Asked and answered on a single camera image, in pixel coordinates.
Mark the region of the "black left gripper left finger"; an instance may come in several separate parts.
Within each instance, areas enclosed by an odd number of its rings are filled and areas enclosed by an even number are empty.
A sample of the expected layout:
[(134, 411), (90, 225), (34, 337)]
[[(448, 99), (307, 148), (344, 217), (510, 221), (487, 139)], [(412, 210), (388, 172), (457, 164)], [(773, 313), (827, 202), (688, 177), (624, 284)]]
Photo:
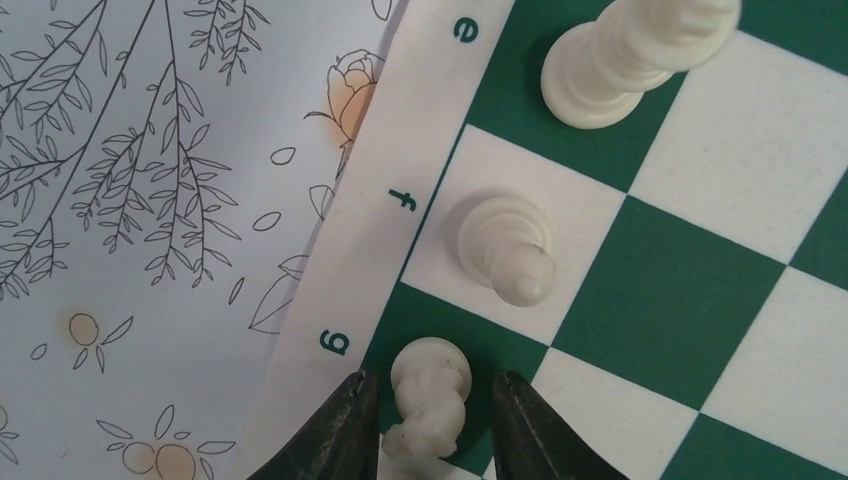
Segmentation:
[(375, 480), (379, 451), (379, 388), (374, 372), (350, 374), (264, 465), (255, 480)]

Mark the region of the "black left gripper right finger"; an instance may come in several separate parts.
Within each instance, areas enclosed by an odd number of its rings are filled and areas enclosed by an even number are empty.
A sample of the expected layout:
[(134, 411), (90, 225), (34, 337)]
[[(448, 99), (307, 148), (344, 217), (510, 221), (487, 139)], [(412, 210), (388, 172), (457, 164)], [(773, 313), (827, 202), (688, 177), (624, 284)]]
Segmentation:
[(624, 479), (517, 371), (492, 383), (492, 442), (498, 479)]

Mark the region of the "white chess knight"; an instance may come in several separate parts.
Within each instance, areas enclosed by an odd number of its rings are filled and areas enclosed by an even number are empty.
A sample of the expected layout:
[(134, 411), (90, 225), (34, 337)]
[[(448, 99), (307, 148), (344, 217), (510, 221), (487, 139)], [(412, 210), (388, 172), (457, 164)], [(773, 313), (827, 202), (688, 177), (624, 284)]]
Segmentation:
[(416, 339), (393, 360), (390, 382), (402, 421), (384, 434), (384, 453), (396, 459), (453, 455), (473, 383), (464, 353), (440, 337)]

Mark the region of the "white chess bishop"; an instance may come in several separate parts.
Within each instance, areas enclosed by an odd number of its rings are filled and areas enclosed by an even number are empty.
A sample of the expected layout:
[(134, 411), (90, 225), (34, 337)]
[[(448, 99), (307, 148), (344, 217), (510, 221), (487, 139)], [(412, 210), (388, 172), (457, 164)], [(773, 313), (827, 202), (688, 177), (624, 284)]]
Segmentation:
[(463, 269), (504, 302), (532, 307), (556, 280), (551, 224), (533, 203), (514, 196), (489, 198), (462, 220), (457, 254)]

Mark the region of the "white chess king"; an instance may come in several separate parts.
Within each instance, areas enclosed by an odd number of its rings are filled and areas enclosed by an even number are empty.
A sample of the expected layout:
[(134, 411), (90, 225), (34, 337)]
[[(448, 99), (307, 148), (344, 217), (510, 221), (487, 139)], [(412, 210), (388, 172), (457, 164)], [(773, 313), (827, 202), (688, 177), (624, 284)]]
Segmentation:
[(549, 48), (540, 87), (548, 110), (578, 129), (630, 115), (643, 95), (711, 60), (737, 30), (739, 1), (614, 1)]

